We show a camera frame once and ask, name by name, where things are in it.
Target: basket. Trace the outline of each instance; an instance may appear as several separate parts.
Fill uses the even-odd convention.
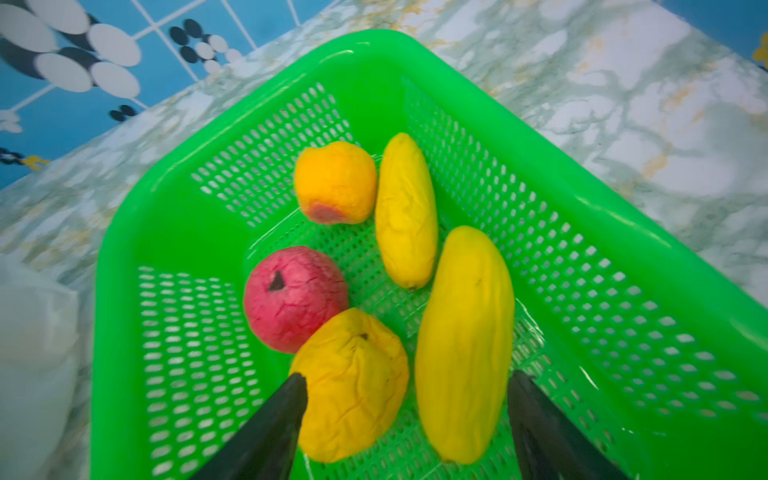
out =
[[[92,475],[180,479],[285,380],[242,313],[248,273],[306,245],[412,363],[430,286],[386,275],[372,220],[310,223],[292,190],[302,149],[423,150],[441,242],[486,232],[517,295],[512,368],[631,478],[752,478],[768,443],[768,312],[426,48],[391,31],[333,40],[184,142],[133,189],[98,262]],[[444,464],[413,385],[372,448],[294,478],[519,478],[502,413],[474,465]]]

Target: yellow mango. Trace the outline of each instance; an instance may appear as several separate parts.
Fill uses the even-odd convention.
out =
[[[437,266],[415,361],[422,424],[446,461],[468,465],[488,448],[504,402],[514,321],[502,255],[480,230],[455,228]]]
[[[397,134],[386,146],[376,199],[376,240],[392,281],[416,290],[429,282],[437,256],[437,207],[419,146]]]
[[[311,221],[361,223],[376,202],[376,165],[366,151],[345,141],[309,147],[296,161],[293,187]]]
[[[389,430],[409,375],[400,338],[357,308],[334,316],[304,343],[294,372],[306,378],[309,398],[299,446],[323,463],[360,453]]]

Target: pink fruit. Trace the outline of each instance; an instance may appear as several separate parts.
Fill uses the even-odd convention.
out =
[[[296,353],[325,322],[349,308],[349,293],[330,257],[291,247],[253,269],[243,303],[250,329],[264,344]]]

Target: marble surface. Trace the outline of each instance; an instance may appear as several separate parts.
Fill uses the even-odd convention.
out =
[[[416,37],[768,305],[768,74],[650,0],[347,0],[0,190],[0,253],[81,293],[80,382],[52,478],[88,477],[92,284],[160,158],[339,35]]]

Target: white plastic bag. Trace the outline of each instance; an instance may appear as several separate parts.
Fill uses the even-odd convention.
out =
[[[0,255],[0,478],[47,475],[77,379],[77,294]]]

